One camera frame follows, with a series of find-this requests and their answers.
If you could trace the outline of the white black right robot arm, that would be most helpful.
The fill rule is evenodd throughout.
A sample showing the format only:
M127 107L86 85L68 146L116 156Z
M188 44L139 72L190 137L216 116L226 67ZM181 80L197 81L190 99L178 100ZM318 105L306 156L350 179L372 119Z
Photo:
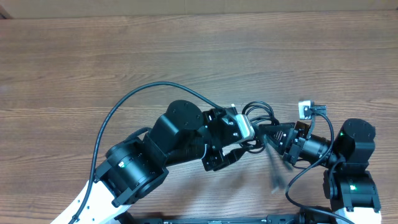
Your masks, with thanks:
M259 132L290 165L314 164L322 159L323 191L330 207L302 208L282 223L380 223L381 203L367 170L375 150L375 128L362 119L347 119L334 141L312 133L315 125L303 122L262 124Z

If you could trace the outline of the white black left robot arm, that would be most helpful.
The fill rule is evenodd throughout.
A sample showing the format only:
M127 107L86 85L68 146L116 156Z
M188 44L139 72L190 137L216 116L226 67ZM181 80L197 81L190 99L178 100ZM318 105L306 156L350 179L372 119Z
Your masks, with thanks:
M172 102L153 128L141 128L117 143L87 184L54 223L137 223L128 209L163 183L168 166L200 159L220 170L243 149L223 148L254 139L247 116L235 107L201 111L189 101Z

